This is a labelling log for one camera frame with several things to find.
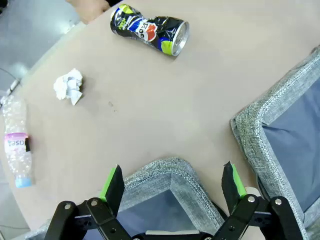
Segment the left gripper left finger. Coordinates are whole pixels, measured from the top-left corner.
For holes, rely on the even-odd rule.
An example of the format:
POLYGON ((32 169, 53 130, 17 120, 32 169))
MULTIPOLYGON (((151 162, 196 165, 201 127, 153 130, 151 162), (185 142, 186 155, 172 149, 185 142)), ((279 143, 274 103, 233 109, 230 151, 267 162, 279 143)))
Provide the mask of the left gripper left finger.
POLYGON ((125 190, 122 169, 112 168, 100 197, 77 205, 62 201, 56 207, 44 240, 85 240, 89 230, 97 230, 102 240, 132 240, 117 220, 125 190))

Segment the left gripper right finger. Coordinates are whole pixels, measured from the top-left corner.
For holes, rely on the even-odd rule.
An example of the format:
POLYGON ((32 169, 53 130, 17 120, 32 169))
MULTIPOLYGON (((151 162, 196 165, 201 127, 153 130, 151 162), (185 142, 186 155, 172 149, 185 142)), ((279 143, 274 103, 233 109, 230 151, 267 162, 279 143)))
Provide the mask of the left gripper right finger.
POLYGON ((235 165, 224 165, 221 179, 229 217, 212 240, 241 240, 248 227, 258 227, 265 240, 304 240, 287 198, 266 200, 247 193, 235 165))

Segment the crushed pink-label plastic bottle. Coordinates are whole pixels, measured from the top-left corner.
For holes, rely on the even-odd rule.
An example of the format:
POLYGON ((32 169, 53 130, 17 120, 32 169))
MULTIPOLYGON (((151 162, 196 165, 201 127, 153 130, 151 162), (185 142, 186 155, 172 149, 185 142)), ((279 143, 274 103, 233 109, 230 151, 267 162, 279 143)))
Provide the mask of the crushed pink-label plastic bottle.
POLYGON ((17 188, 30 187, 32 180, 32 154, 27 131, 27 106, 13 95, 2 105, 4 120, 4 151, 17 188))

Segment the white paper ball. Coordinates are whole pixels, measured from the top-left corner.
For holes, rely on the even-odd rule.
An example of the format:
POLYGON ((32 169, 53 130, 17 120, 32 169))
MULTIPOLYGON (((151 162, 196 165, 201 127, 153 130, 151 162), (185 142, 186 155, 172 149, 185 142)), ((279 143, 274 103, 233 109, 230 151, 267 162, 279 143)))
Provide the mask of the white paper ball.
POLYGON ((83 76, 79 70, 73 68, 67 74, 56 79, 53 84, 58 100, 70 99, 71 104, 75 106, 82 97, 81 86, 83 84, 83 76))

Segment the crushed black Pepsi can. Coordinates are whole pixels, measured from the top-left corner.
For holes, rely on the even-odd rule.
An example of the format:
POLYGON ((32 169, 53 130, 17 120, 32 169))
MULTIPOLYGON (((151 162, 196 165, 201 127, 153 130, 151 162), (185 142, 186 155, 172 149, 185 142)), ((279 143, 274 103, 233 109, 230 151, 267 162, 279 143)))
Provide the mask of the crushed black Pepsi can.
POLYGON ((110 28, 119 36, 142 41, 174 57, 181 53, 190 36, 187 21, 170 16, 145 18, 128 4, 121 4, 112 12, 110 28))

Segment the person's right hand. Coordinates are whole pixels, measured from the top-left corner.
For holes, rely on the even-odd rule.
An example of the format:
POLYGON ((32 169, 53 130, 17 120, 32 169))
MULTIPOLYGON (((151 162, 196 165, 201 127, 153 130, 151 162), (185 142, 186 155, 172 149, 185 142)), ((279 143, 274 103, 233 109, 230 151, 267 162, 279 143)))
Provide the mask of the person's right hand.
POLYGON ((106 0, 65 0, 78 14, 84 24, 88 24, 106 12, 110 5, 106 0))

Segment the grey fabric basket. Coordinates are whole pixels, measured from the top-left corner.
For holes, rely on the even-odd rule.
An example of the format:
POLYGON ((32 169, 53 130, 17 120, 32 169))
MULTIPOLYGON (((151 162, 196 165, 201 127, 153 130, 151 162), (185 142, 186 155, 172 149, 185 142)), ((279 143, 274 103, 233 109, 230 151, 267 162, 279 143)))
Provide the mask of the grey fabric basket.
MULTIPOLYGON (((117 220, 131 240, 212 240, 224 222, 191 165, 179 157, 157 159, 124 178, 117 220)), ((45 240, 50 223, 25 240, 45 240)), ((88 230, 84 240, 103 240, 88 230)))
POLYGON ((285 197, 320 240, 320 45, 230 122, 266 198, 285 197))

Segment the white power strip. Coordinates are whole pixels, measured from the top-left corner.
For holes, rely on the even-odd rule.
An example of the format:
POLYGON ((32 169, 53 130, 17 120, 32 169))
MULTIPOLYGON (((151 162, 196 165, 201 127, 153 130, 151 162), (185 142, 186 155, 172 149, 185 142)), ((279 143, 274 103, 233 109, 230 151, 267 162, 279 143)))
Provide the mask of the white power strip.
POLYGON ((10 87, 6 91, 7 97, 12 94, 12 92, 17 88, 17 86, 20 84, 20 82, 21 82, 20 78, 17 78, 12 82, 12 84, 10 85, 10 87))

